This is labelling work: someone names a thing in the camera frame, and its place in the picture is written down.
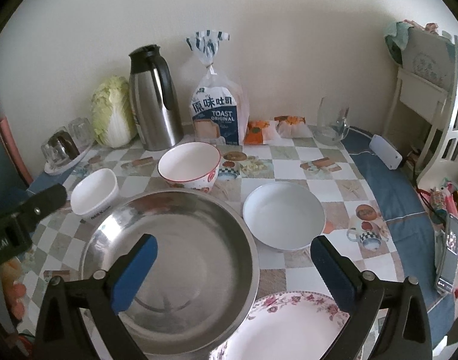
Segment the toast bread bag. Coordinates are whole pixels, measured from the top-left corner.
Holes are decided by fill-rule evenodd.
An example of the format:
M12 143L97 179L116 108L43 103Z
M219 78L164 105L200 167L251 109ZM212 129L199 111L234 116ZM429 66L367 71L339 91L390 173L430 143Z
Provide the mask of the toast bread bag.
M191 96L189 110L198 141L212 145L240 146L249 121L249 101L236 82L214 66L222 42L230 35L221 31L198 31L187 44L205 67L205 75Z

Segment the floral pattern plate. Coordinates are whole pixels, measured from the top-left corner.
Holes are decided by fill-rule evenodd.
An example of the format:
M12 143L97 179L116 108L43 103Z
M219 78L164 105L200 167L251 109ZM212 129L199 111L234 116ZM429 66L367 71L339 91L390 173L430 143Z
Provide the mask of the floral pattern plate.
M236 332L210 359L320 359L349 315L328 295L278 292L256 300Z

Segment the small white bowl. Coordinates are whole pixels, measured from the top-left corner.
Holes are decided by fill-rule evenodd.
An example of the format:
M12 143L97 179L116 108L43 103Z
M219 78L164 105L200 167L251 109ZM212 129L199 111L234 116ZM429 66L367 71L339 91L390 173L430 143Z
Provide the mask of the small white bowl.
M70 197L73 213L86 222L95 223L117 201L119 186L115 173L101 168L80 181Z

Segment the shallow white bowl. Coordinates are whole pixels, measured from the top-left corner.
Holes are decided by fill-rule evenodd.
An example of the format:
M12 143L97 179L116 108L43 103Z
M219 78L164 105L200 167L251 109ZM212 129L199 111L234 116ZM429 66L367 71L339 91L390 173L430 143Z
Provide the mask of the shallow white bowl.
M291 182L273 182L254 189L245 199L242 213L252 235L280 251L309 247L326 225L318 198Z

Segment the white power adapter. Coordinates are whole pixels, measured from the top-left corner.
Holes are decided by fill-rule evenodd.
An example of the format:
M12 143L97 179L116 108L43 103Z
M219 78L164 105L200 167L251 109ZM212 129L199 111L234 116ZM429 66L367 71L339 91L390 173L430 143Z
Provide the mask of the white power adapter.
M369 148L389 170L399 168L402 155L382 136L375 134L369 143Z

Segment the tray with glass cups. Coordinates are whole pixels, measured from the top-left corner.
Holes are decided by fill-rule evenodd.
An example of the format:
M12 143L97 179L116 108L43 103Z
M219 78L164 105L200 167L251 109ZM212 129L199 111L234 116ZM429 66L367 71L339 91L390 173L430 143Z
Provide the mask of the tray with glass cups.
M83 159L93 143L92 126L87 118L76 118L59 127L41 145L44 172L50 176L66 172Z

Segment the napa cabbage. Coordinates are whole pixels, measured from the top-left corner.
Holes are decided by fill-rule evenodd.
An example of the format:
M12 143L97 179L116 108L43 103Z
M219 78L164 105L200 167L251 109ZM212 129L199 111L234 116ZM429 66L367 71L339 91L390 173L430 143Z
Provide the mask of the napa cabbage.
M113 149L127 145L136 136L125 77L105 79L92 94L92 127L96 141Z

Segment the orange snack packet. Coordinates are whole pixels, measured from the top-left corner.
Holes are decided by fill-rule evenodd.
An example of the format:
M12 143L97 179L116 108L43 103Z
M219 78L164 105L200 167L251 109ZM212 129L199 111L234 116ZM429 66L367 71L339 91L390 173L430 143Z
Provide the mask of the orange snack packet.
M264 130L270 127L270 122L265 120L249 121L244 144L259 146L264 144Z

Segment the dark blue chair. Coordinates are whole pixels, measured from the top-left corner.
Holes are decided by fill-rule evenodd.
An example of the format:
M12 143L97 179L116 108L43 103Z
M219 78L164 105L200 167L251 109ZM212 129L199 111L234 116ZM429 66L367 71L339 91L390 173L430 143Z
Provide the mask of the dark blue chair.
M0 211L10 209L29 197L26 182L18 171L0 134Z

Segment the clear drinking glass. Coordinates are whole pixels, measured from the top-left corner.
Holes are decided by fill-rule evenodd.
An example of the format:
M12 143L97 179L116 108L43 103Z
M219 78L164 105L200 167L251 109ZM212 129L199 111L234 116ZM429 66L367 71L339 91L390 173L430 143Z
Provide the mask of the clear drinking glass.
M349 105L339 98L325 96L318 108L315 140L335 146L349 133Z

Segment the large stainless steel basin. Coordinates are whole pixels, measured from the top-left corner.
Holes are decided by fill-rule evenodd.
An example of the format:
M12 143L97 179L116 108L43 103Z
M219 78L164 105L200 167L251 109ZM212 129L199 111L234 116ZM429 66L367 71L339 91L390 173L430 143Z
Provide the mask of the large stainless steel basin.
M116 206L95 229L79 276L107 271L150 234L157 258L119 314L148 359L207 359L246 319L259 283L256 244L227 203L164 189Z

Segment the red-rimmed patterned ceramic bowl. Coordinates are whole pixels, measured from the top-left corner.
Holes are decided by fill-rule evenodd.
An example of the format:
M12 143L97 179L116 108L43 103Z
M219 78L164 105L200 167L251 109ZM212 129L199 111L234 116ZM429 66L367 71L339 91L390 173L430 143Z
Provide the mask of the red-rimmed patterned ceramic bowl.
M222 155L205 142L188 142L162 155L157 171L171 188L194 189L210 193L218 177Z

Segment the white snack packet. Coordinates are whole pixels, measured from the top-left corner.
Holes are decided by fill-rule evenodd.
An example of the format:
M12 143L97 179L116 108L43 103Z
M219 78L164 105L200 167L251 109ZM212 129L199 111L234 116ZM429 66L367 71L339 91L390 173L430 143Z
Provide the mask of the white snack packet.
M282 138L301 138L308 136L306 120L301 116L276 116L276 130Z

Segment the stainless steel thermos jug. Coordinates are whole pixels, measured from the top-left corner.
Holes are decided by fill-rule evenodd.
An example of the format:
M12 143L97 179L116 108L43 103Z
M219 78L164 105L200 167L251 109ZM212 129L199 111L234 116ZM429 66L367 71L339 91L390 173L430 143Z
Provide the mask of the stainless steel thermos jug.
M129 54L130 102L137 132L148 151L167 150L183 138L174 83L160 47L147 45Z

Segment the blue checkered tablecloth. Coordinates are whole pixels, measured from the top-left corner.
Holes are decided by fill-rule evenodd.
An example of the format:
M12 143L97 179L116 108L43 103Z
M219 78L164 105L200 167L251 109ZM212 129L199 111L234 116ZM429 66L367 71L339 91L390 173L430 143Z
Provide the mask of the blue checkered tablecloth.
M366 133L350 131L345 144L325 146L312 137L276 140L274 145L219 146L222 166L212 195L241 213L246 197L254 189L271 182L290 181L309 189L324 206L324 232L341 254L351 258L359 269L394 280L415 275L420 280L428 307L434 345L449 332L457 318L454 296L441 297L434 289L434 243L432 223L409 180L400 171L390 171L369 150ZM68 192L89 173L110 168L117 176L122 198L167 187L157 172L164 151L143 149L139 139L120 149L95 145L73 171L60 177L41 174L30 186L38 192L53 183L64 183ZM334 161L332 168L317 168L322 158ZM351 241L347 234L350 219L358 207L373 206L389 226L391 238L372 252ZM55 271L78 279L78 266L92 226L86 225L70 207L62 209L38 225L35 246L22 259L23 283L27 287L24 304L28 308L19 329L35 333L47 278ZM258 298L281 291L327 293L308 251L279 252L257 242L261 276Z

